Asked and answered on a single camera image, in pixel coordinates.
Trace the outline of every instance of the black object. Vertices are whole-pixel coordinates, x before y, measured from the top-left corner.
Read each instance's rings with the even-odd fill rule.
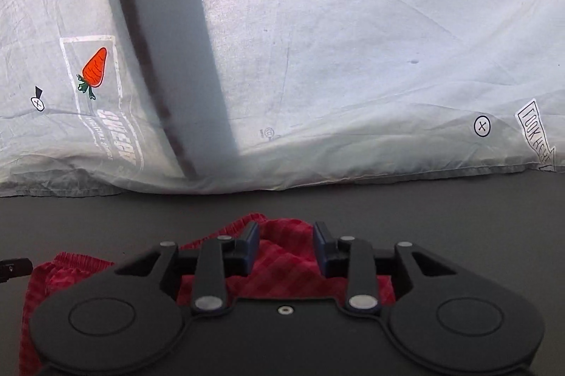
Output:
[[[0,283],[30,275],[32,271],[32,262],[27,258],[0,259]]]
[[[411,243],[374,250],[314,226],[326,277],[348,278],[345,307],[325,299],[236,299],[225,277],[247,276],[259,246],[161,243],[44,301],[30,335],[41,376],[526,375],[543,322],[526,300]],[[382,306],[376,274],[397,301]],[[177,306],[181,276],[195,274]]]

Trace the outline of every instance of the orange carrot print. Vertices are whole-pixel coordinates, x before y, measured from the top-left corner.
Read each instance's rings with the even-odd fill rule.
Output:
[[[96,100],[96,96],[92,92],[92,88],[100,86],[102,84],[102,79],[104,78],[106,55],[108,55],[106,48],[100,48],[84,66],[83,76],[76,75],[78,77],[78,81],[81,81],[78,85],[78,90],[81,90],[84,93],[88,90],[88,95],[92,100]]]

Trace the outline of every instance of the gray table surface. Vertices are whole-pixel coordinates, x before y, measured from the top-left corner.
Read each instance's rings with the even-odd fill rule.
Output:
[[[0,199],[0,258],[34,265],[58,252],[120,261],[161,240],[204,237],[250,212],[326,221],[377,247],[414,241],[518,292],[546,335],[532,368],[565,374],[565,175],[528,171],[389,185],[336,185],[224,196]],[[28,279],[0,285],[0,375],[18,373]]]

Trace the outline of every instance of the red checkered fabric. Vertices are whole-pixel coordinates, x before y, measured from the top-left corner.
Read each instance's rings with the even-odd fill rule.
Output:
[[[300,220],[283,218],[268,220],[261,214],[250,214],[231,225],[194,241],[182,248],[197,248],[209,238],[220,234],[237,237],[247,223],[256,221],[261,230],[261,243],[253,272],[248,277],[233,276],[226,279],[230,298],[237,296],[253,298],[311,298],[335,297],[343,305],[347,280],[344,278],[325,279],[317,267],[312,245],[313,227]],[[41,362],[33,349],[29,337],[29,318],[35,308],[50,294],[70,287],[113,263],[86,255],[60,253],[53,261],[33,270],[25,294],[22,319],[22,340],[20,343],[20,376],[34,376],[41,368]],[[183,277],[177,298],[179,305],[190,302],[194,276]],[[383,304],[394,302],[391,280],[378,276]]]

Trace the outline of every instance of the circular cover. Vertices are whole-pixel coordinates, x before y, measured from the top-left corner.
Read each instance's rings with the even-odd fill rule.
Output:
[[[482,294],[443,286],[413,291],[394,305],[389,326],[405,349],[455,371],[490,372],[528,361],[543,337],[532,305],[504,289]]]
[[[71,374],[118,374],[159,358],[182,327],[179,308],[158,286],[115,276],[45,300],[30,335],[41,357]]]

